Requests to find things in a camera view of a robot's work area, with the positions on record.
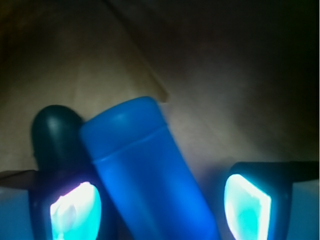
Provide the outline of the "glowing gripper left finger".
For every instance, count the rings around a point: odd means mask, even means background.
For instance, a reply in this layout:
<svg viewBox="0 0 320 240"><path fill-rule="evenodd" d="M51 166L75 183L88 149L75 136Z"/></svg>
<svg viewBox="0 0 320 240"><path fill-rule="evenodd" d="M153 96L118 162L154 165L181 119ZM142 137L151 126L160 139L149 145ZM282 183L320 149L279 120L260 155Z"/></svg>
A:
<svg viewBox="0 0 320 240"><path fill-rule="evenodd" d="M0 174L2 240L115 240L116 212L91 171Z"/></svg>

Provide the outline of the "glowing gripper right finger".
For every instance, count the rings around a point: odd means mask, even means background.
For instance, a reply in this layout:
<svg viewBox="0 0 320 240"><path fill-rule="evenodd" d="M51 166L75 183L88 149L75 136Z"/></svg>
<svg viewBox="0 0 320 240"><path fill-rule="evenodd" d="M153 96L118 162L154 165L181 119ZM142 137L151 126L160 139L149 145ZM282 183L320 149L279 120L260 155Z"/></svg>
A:
<svg viewBox="0 0 320 240"><path fill-rule="evenodd" d="M236 240L318 240L320 166L316 161L238 162L224 187Z"/></svg>

